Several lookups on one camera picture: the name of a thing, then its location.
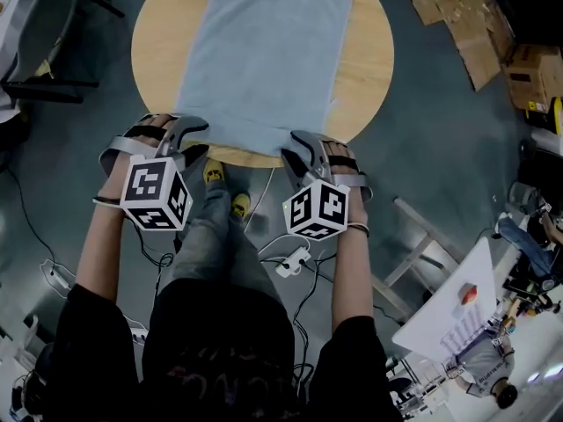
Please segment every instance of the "cardboard sheet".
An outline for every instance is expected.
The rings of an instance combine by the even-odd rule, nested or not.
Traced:
[[[501,71],[512,32],[493,0],[412,0],[424,25],[443,20],[476,91]]]

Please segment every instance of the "round wooden table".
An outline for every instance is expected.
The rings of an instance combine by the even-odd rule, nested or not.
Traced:
[[[137,88],[151,113],[171,113],[186,59],[208,0],[146,0],[135,24],[131,60]],[[393,73],[393,38],[379,0],[354,0],[334,83],[326,134],[341,142],[358,135],[384,101]],[[279,157],[213,145],[209,156],[228,164],[280,167]]]

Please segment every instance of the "person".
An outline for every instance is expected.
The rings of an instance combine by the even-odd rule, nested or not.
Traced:
[[[508,380],[514,370],[515,353],[508,335],[498,337],[498,332],[483,331],[456,357],[456,365],[448,370],[448,376],[456,369],[455,383],[459,388],[470,396],[493,397],[499,408],[505,410],[518,398],[516,387]],[[464,372],[475,382],[465,380]]]
[[[551,242],[563,244],[563,233],[553,224],[547,211],[542,212],[542,226]],[[552,252],[542,249],[530,233],[519,228],[512,220],[511,214],[501,213],[494,230],[528,257],[534,274],[540,280],[549,279],[553,273]]]
[[[561,311],[561,302],[553,303],[549,295],[538,295],[535,301],[530,298],[523,300],[522,298],[516,297],[508,310],[507,319],[514,322],[516,318],[524,314],[525,316],[535,317],[544,312],[552,312],[553,314],[559,314]]]
[[[172,123],[157,116],[143,125],[169,129]],[[326,149],[354,158],[336,142]],[[121,153],[99,196],[118,198],[127,169],[128,156]],[[333,171],[356,173],[342,165]],[[292,387],[291,323],[244,233],[250,198],[242,193],[231,202],[217,161],[207,162],[204,180],[203,208],[162,275],[140,383],[131,331],[115,304],[124,214],[95,207],[77,283],[56,331],[44,419],[401,420],[386,388],[386,358],[375,330],[366,232],[349,228],[338,236],[333,335],[304,404]],[[368,221],[358,188],[350,191],[348,214],[351,222]]]

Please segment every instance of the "jeans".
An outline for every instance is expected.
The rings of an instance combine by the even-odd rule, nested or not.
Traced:
[[[512,219],[506,217],[499,221],[499,234],[528,257],[532,270],[538,278],[551,275],[552,253],[542,249],[534,238],[520,229]]]
[[[260,291],[282,303],[258,252],[245,235],[243,221],[230,211],[230,195],[222,180],[207,184],[203,208],[192,221],[181,250],[163,273],[160,289],[190,278],[227,281]]]

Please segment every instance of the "yellow sneaker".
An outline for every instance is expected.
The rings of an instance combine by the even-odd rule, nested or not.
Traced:
[[[209,159],[203,169],[203,181],[207,184],[210,181],[215,181],[216,179],[225,180],[223,165],[215,159]]]
[[[230,204],[230,211],[244,220],[250,213],[250,195],[247,193],[237,194]]]

